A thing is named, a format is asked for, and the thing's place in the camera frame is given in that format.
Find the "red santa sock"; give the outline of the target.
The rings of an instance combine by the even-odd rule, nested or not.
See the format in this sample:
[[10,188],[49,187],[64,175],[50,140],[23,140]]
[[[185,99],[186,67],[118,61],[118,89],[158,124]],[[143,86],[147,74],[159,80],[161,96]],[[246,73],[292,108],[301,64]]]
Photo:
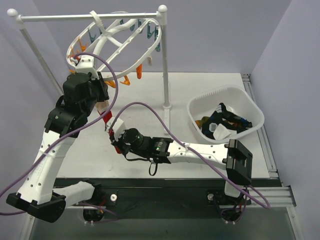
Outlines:
[[109,101],[105,100],[102,102],[97,102],[95,104],[95,107],[97,109],[97,112],[100,116],[103,116],[103,121],[105,123],[105,130],[108,131],[109,136],[111,137],[111,143],[114,142],[114,131],[110,130],[110,126],[113,123],[114,117],[111,111],[108,111],[109,108]]

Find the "black blue patterned sock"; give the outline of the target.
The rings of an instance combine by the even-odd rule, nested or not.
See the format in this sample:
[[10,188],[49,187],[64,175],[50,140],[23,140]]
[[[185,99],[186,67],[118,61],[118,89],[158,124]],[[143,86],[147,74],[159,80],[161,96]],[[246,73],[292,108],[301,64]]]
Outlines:
[[253,127],[252,122],[234,114],[231,111],[228,111],[227,107],[222,102],[219,104],[219,106],[221,107],[221,123],[227,129],[241,133]]

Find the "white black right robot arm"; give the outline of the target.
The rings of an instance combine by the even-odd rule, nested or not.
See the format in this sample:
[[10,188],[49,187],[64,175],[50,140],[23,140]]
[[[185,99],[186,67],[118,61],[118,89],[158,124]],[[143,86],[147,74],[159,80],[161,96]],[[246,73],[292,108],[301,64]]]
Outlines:
[[253,154],[237,139],[226,144],[184,143],[167,137],[142,135],[136,128],[108,130],[111,144],[124,157],[131,153],[136,160],[154,165],[192,163],[213,167],[217,174],[225,171],[221,197],[233,204],[240,197],[239,188],[252,183]]

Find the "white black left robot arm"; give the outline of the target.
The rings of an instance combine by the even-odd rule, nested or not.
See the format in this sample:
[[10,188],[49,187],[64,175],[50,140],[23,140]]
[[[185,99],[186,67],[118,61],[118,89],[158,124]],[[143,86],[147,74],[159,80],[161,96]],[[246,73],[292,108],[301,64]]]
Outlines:
[[6,199],[7,204],[49,223],[57,221],[69,206],[82,201],[95,206],[102,199],[99,185],[89,180],[60,189],[54,189],[54,183],[96,103],[109,99],[108,86],[101,73],[96,77],[90,72],[73,73],[63,83],[63,92],[44,125],[36,166],[19,190]]

